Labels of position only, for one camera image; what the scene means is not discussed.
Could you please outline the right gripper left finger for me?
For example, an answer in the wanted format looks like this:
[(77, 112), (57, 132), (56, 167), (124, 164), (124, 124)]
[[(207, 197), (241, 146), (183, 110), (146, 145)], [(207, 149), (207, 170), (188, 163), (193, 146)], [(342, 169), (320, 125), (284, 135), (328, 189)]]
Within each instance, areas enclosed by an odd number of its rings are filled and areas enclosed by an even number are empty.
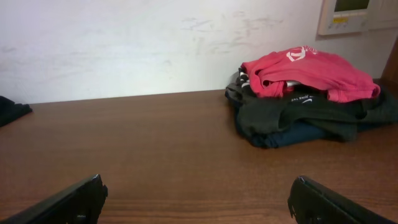
[(96, 174), (7, 218), (1, 224), (97, 224), (108, 188)]

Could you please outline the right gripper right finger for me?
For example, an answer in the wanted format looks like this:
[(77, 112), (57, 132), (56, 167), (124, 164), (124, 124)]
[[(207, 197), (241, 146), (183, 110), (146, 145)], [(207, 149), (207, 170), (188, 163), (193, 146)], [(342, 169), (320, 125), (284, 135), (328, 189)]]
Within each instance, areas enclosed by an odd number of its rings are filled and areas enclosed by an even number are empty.
[(298, 224), (395, 224), (303, 175), (294, 180), (287, 203)]

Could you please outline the red soccer t-shirt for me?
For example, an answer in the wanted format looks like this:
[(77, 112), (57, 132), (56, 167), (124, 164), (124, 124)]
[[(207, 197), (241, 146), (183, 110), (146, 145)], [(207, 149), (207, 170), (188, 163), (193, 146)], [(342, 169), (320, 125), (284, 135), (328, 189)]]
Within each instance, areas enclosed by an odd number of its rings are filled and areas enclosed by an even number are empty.
[(241, 68), (259, 98), (283, 97), (294, 90), (288, 82), (324, 91), (328, 100), (339, 103), (375, 98), (381, 92), (370, 75), (344, 58), (309, 46), (271, 52)]

